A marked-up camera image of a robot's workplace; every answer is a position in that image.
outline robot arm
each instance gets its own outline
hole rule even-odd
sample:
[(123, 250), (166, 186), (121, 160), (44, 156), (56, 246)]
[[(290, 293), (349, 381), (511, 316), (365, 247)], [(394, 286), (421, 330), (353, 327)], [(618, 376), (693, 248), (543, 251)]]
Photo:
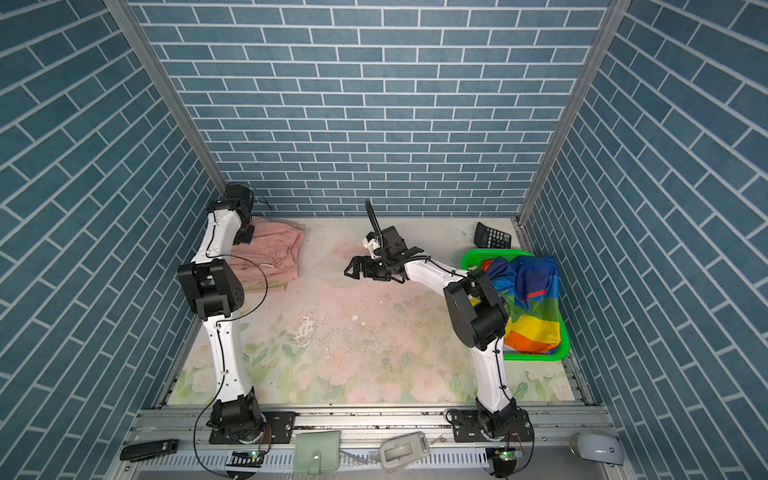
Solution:
[(357, 280), (360, 274), (379, 281), (413, 280), (445, 296), (454, 332), (472, 352), (480, 427), (490, 439), (503, 437), (519, 409), (503, 370), (500, 345), (508, 315), (501, 295), (485, 271), (457, 270), (432, 260), (418, 247), (408, 248), (395, 227), (381, 230), (368, 200), (366, 209), (374, 231), (364, 245), (371, 256), (352, 258), (344, 274)]
[(209, 426), (243, 443), (263, 435), (253, 385), (243, 363), (238, 310), (245, 301), (243, 285), (227, 263), (233, 245), (253, 236), (253, 194), (242, 185), (227, 185), (224, 195), (208, 205), (207, 227), (192, 261), (179, 266), (177, 278), (192, 311), (203, 322), (214, 356), (217, 396)]

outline rainbow fabric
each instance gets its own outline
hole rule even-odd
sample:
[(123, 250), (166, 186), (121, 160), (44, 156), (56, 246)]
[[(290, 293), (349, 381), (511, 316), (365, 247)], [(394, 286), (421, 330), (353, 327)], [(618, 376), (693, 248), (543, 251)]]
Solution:
[(520, 353), (551, 355), (560, 345), (558, 265), (552, 257), (498, 258), (488, 266), (493, 287), (507, 298), (504, 343)]

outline green plastic basket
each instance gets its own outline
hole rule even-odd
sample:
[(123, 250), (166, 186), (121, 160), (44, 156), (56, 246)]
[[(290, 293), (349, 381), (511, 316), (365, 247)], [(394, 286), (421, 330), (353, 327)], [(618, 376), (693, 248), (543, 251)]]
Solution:
[[(498, 248), (476, 248), (465, 253), (462, 257), (462, 269), (467, 270), (471, 266), (480, 266), (483, 260), (496, 260), (501, 257), (512, 261), (514, 258), (525, 255), (535, 257), (531, 252), (525, 250), (506, 250)], [(571, 339), (568, 338), (568, 331), (563, 323), (563, 316), (560, 315), (560, 347), (553, 355), (538, 355), (534, 353), (505, 353), (504, 360), (528, 360), (535, 362), (557, 362), (563, 360), (568, 352), (571, 351)]]

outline metal vent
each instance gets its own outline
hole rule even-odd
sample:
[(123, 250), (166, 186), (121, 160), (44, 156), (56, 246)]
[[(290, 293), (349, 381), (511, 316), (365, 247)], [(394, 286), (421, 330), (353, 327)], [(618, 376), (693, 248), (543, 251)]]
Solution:
[[(364, 458), (366, 461), (372, 461), (371, 458), (378, 456), (375, 449), (344, 449), (345, 452)], [(222, 451), (221, 453), (200, 453), (200, 460), (214, 471), (223, 471), (224, 466), (229, 462), (232, 465), (245, 463), (242, 458), (233, 458), (232, 451)], [(203, 468), (197, 463), (194, 452), (180, 451), (175, 455), (152, 458), (139, 462), (142, 471), (202, 471)], [(444, 447), (432, 449), (432, 453), (416, 463), (406, 468), (469, 468), (469, 467), (488, 467), (488, 459), (485, 456), (485, 450), (476, 447)], [(339, 471), (349, 470), (379, 470), (381, 465), (378, 462), (372, 462), (364, 465), (354, 458), (339, 454)], [(264, 463), (260, 468), (232, 468), (229, 470), (242, 470), (245, 472), (264, 472), (264, 473), (290, 473), (293, 471), (293, 450), (278, 449), (266, 454)]]

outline pink towel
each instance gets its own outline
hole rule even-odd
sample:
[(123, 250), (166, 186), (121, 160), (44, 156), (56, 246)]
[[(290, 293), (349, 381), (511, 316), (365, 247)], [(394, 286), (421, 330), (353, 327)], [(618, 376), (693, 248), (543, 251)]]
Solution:
[[(280, 222), (254, 217), (250, 244), (232, 247), (232, 254), (247, 258), (264, 270), (270, 287), (288, 283), (299, 276), (297, 260), (304, 232)], [(230, 257), (227, 262), (246, 290), (264, 287), (264, 276), (251, 263)]]

